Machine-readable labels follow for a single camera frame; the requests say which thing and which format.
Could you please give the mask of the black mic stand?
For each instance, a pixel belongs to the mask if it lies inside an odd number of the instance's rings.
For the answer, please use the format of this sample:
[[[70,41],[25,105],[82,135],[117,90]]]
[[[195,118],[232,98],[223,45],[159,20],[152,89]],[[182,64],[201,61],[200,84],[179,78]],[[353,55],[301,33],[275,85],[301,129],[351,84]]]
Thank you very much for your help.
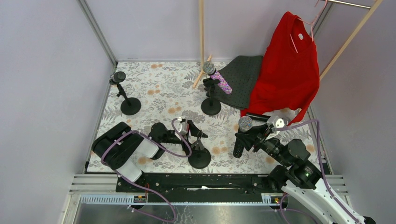
[[[191,144],[192,153],[188,157],[189,164],[196,169],[204,169],[211,162],[211,154],[208,149],[206,149],[201,141],[204,136],[202,130],[198,132],[197,140]]]
[[[141,109],[140,100],[134,97],[128,97],[120,83],[115,85],[119,91],[117,93],[117,97],[122,96],[124,98],[124,101],[121,103],[120,106],[121,112],[127,116],[135,115],[137,112],[139,112]]]
[[[217,79],[206,78],[203,80],[207,98],[201,103],[204,114],[214,116],[221,111],[221,103],[214,97],[215,86],[220,83]]]

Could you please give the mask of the silver head black microphone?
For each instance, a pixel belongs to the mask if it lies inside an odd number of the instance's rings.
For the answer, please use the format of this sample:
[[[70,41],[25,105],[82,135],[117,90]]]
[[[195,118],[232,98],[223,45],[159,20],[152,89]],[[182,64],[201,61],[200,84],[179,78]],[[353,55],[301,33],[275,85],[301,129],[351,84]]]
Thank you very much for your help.
[[[247,131],[252,128],[253,120],[249,116],[242,116],[238,121],[238,132],[235,134],[236,140],[233,149],[233,156],[240,158],[243,154],[244,149],[250,150],[251,145],[249,143],[249,136]]]

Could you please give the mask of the black mic stand back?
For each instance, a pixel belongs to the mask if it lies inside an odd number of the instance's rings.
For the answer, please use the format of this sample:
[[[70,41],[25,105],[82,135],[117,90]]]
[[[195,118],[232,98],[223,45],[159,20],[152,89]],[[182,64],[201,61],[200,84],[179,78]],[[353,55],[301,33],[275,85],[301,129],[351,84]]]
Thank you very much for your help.
[[[220,83],[217,79],[206,78],[203,80],[207,98],[201,103],[204,114],[214,116],[221,111],[221,103],[214,97],[215,86]]]

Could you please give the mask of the purple glitter microphone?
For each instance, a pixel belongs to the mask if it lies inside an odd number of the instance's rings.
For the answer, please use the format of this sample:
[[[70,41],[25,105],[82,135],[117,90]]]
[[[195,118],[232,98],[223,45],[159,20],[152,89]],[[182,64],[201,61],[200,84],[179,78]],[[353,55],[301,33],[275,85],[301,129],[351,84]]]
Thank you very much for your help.
[[[211,61],[205,61],[202,65],[202,70],[205,74],[209,75],[213,80],[219,80],[218,86],[227,95],[232,93],[231,86],[223,78],[223,76],[216,70],[214,64]]]

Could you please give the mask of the black mic stand front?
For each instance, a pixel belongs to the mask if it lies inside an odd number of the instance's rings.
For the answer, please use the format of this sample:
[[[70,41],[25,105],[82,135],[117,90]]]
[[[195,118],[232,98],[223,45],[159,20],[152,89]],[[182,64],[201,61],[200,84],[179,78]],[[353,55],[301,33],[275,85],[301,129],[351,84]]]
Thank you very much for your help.
[[[140,100],[134,97],[128,97],[120,83],[115,85],[119,91],[117,93],[117,97],[122,96],[124,98],[124,101],[121,103],[120,106],[121,112],[127,116],[135,115],[137,112],[139,112],[141,109]]]

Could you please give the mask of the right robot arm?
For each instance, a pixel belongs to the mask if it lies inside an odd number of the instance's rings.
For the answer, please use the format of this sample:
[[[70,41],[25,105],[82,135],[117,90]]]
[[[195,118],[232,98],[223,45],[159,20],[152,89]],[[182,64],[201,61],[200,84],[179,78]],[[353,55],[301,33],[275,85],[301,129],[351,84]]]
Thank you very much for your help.
[[[354,211],[330,187],[322,170],[309,161],[300,139],[283,145],[271,134],[291,129],[281,125],[239,124],[236,140],[243,149],[263,150],[279,164],[270,172],[271,184],[295,198],[324,224],[373,224],[374,219]]]

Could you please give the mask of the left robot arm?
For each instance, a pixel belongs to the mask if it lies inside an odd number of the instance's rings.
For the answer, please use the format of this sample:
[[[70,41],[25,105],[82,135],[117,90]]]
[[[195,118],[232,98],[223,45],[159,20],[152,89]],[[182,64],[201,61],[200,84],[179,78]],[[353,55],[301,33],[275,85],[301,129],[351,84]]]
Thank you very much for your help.
[[[192,120],[175,118],[172,129],[163,123],[152,125],[150,133],[145,135],[132,130],[125,122],[120,122],[99,136],[91,150],[100,158],[100,162],[113,170],[127,182],[143,183],[144,172],[136,166],[132,156],[140,153],[149,159],[157,160],[164,153],[187,158],[196,169],[204,169],[211,162],[211,154],[203,146],[201,138],[207,138]]]

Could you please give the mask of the red t-shirt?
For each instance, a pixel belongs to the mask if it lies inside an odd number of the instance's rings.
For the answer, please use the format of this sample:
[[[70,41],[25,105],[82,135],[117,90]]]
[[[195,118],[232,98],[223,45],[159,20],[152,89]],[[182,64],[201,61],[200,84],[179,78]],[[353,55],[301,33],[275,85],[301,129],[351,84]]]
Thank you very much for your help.
[[[289,123],[300,122],[319,86],[315,42],[300,17],[286,12],[264,54],[249,106],[240,114],[264,114],[289,108],[300,111]]]

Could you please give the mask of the grey dotted cloth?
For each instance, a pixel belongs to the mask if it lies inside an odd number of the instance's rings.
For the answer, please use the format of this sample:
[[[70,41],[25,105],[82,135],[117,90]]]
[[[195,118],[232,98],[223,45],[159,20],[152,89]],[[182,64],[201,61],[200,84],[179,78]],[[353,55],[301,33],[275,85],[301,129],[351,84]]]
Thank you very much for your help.
[[[214,98],[220,102],[245,110],[249,108],[250,97],[262,66],[263,56],[237,56],[219,73],[232,88],[231,94],[226,94],[219,86],[215,86]]]

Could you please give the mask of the floral table mat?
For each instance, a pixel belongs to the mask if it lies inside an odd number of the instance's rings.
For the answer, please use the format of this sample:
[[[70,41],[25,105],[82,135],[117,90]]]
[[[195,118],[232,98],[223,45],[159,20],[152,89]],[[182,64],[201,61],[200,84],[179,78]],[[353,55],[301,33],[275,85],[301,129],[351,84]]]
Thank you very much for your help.
[[[191,119],[208,135],[208,138],[202,139],[211,154],[211,162],[206,168],[195,169],[187,158],[169,153],[164,153],[157,160],[134,153],[132,158],[136,166],[144,172],[268,174],[277,165],[264,151],[244,151],[240,158],[233,156],[240,111],[222,104],[217,115],[208,116],[202,112],[201,103],[206,98],[204,86],[192,87],[199,74],[198,63],[121,62],[117,70],[125,72],[126,80],[122,86],[128,96],[140,100],[141,109],[135,115],[124,115],[120,111],[123,97],[117,97],[118,89],[113,86],[108,94],[98,135],[120,122],[125,122],[133,130],[149,134],[154,123],[161,122],[171,129],[171,121],[179,117]]]

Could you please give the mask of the pink clothes hanger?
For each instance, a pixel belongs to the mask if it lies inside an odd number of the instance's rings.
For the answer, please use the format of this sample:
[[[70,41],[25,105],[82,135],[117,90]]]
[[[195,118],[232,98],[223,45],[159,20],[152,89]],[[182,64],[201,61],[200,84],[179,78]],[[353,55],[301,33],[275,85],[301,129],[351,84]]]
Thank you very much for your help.
[[[328,0],[325,0],[323,7],[321,8],[321,10],[318,12],[318,14],[314,17],[314,19],[311,22],[307,22],[307,21],[302,20],[301,18],[298,18],[302,23],[309,25],[310,37],[311,37],[312,42],[314,42],[314,33],[313,33],[314,25],[316,24],[317,20],[319,19],[319,16],[323,13],[324,9],[326,8],[327,3],[328,3]],[[295,45],[295,42],[294,42],[291,34],[290,34],[290,39],[291,39],[291,42],[295,49],[295,52],[298,53],[297,47]]]

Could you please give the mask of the wooden clothes rack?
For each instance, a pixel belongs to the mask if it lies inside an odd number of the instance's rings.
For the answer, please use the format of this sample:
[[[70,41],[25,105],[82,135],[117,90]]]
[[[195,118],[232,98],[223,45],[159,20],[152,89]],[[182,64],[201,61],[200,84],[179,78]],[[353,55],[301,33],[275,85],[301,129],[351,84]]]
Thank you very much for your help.
[[[362,18],[362,20],[358,23],[356,28],[353,30],[353,32],[349,35],[349,37],[346,39],[346,41],[342,44],[340,49],[334,54],[334,56],[331,58],[329,63],[325,66],[323,71],[319,75],[319,79],[322,80],[325,75],[329,72],[331,67],[335,64],[337,59],[342,55],[342,53],[345,51],[347,46],[351,43],[351,41],[356,37],[358,32],[362,29],[362,27],[366,24],[368,19],[372,16],[372,14],[376,11],[376,9],[380,6],[382,3],[381,0],[374,0],[373,4],[371,6],[365,6],[361,4],[355,4],[351,2],[346,2],[346,1],[340,1],[340,0],[326,0],[324,3],[323,8],[317,15],[316,19],[314,19],[309,25],[311,26],[311,32],[314,32],[314,28],[316,27],[317,31],[320,28],[320,25],[315,25],[315,22],[318,19],[324,19],[329,10],[331,9],[331,6],[333,4],[342,4],[342,5],[347,5],[351,7],[358,7],[358,8],[363,8],[367,10],[367,13],[365,16]],[[204,17],[204,1],[199,0],[198,1],[198,21],[199,21],[199,52],[200,52],[200,66],[203,66],[204,61],[210,61],[212,59],[212,55],[209,55],[207,58],[205,58],[205,17]]]

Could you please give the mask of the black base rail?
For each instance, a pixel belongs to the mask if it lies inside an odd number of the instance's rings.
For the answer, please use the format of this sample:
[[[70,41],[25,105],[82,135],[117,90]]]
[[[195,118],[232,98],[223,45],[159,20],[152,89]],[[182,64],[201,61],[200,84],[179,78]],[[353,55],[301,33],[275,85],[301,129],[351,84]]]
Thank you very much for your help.
[[[283,192],[266,175],[257,174],[166,174],[145,173],[136,184],[149,188],[140,189],[121,177],[117,193],[142,193],[150,203],[162,203],[163,195],[171,203],[261,203],[263,195],[281,196]]]

